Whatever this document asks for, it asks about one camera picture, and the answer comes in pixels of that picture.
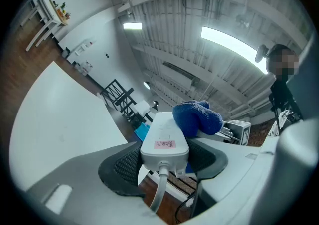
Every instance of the fluorescent light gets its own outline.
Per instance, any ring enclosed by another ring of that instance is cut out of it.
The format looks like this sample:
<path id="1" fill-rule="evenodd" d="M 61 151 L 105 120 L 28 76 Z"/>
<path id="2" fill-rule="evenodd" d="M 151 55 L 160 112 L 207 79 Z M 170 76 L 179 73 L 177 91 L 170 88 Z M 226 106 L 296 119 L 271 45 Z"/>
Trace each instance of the fluorescent light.
<path id="1" fill-rule="evenodd" d="M 150 82 L 143 82 L 144 86 L 147 88 L 147 89 L 151 89 L 150 88 Z"/>
<path id="2" fill-rule="evenodd" d="M 209 41 L 212 41 L 214 43 L 217 43 L 219 45 L 222 45 L 226 47 L 227 49 L 232 50 L 233 52 L 236 52 L 237 54 L 239 54 L 240 56 L 248 60 L 250 63 L 254 64 L 265 75 L 267 75 L 268 72 L 266 70 L 266 59 L 263 58 L 261 62 L 256 63 L 255 57 L 256 57 L 257 51 L 254 50 L 249 45 L 236 39 L 235 37 L 232 37 L 223 32 L 220 32 L 218 30 L 208 28 L 208 27 L 202 28 L 200 37 L 207 39 Z"/>
<path id="3" fill-rule="evenodd" d="M 123 29 L 142 29 L 142 23 L 141 22 L 124 23 Z"/>

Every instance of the blue towel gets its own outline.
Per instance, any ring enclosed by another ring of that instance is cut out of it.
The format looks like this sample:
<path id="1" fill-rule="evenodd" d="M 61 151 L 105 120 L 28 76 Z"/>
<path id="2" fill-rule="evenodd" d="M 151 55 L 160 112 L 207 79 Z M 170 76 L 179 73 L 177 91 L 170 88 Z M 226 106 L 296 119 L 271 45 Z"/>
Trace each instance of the blue towel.
<path id="1" fill-rule="evenodd" d="M 186 101 L 173 107 L 173 117 L 185 137 L 196 137 L 198 130 L 214 135 L 223 127 L 223 118 L 209 109 L 209 102 Z"/>

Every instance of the blue object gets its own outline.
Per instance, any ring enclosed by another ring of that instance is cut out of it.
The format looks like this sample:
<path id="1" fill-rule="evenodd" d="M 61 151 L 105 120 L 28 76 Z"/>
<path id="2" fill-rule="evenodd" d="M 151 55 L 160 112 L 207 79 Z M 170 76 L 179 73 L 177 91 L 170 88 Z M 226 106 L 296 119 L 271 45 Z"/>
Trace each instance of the blue object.
<path id="1" fill-rule="evenodd" d="M 150 126 L 148 126 L 148 125 L 146 125 L 144 123 L 141 123 L 141 125 L 137 129 L 134 130 L 134 133 L 135 133 L 135 135 L 138 136 L 138 138 L 142 142 L 144 142 L 144 139 L 145 139 L 149 129 L 150 129 Z"/>
<path id="2" fill-rule="evenodd" d="M 185 137 L 196 137 L 197 132 L 214 135 L 223 127 L 223 118 L 209 109 L 209 102 L 186 101 L 173 107 L 173 117 Z"/>

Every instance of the white table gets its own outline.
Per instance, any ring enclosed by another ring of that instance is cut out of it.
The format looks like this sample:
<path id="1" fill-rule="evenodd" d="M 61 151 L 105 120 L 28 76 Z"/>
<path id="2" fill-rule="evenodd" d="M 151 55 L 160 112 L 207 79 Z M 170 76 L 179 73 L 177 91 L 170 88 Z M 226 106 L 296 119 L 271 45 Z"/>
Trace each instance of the white table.
<path id="1" fill-rule="evenodd" d="M 73 157 L 125 143 L 103 101 L 52 62 L 16 116 L 9 150 L 11 175 L 26 191 Z M 142 166 L 138 183 L 147 173 Z"/>
<path id="2" fill-rule="evenodd" d="M 26 51 L 29 51 L 30 48 L 32 47 L 32 45 L 35 43 L 35 41 L 38 39 L 38 37 L 42 34 L 42 32 L 48 28 L 50 25 L 54 25 L 53 27 L 51 27 L 37 42 L 37 44 L 35 45 L 36 47 L 38 47 L 40 45 L 40 43 L 44 40 L 46 40 L 48 38 L 48 36 L 57 29 L 58 26 L 60 25 L 65 25 L 64 22 L 62 22 L 60 20 L 60 18 L 58 17 L 55 9 L 53 8 L 50 0 L 38 0 L 38 4 L 36 5 L 36 7 L 30 12 L 31 15 L 28 15 L 25 20 L 21 23 L 21 26 L 24 25 L 24 23 L 27 21 L 27 19 L 31 19 L 38 11 L 39 8 L 42 8 L 44 10 L 44 13 L 48 16 L 48 21 L 47 23 L 42 27 L 42 29 L 34 36 L 34 38 L 31 40 L 31 42 L 29 43 L 29 45 L 26 48 Z"/>

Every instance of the wooden floor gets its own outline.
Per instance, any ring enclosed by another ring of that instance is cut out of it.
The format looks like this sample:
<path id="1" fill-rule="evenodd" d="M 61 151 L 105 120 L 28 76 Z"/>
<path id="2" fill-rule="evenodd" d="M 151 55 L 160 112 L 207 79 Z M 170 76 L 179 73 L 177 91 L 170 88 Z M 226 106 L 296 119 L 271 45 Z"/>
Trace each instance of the wooden floor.
<path id="1" fill-rule="evenodd" d="M 38 48 L 33 46 L 28 52 L 25 51 L 33 36 L 42 26 L 42 23 L 34 17 L 23 28 L 16 27 L 8 35 L 7 43 L 2 51 L 0 64 L 0 136 L 1 157 L 6 165 L 8 165 L 10 135 L 18 109 L 34 81 L 52 61 L 56 62 L 69 76 L 90 92 L 96 94 L 101 90 L 99 86 L 81 75 L 61 57 L 57 44 L 51 38 L 42 42 Z M 111 116 L 126 139 L 135 137 L 133 130 L 129 128 L 129 123 L 120 114 L 112 111 Z M 146 194 L 144 202 L 150 205 L 157 184 L 146 177 L 139 187 Z M 157 215 L 168 224 L 173 225 L 175 224 L 174 213 L 179 204 L 179 200 L 166 193 Z M 185 207 L 178 217 L 181 221 L 185 221 L 189 218 L 189 214 L 189 208 Z"/>

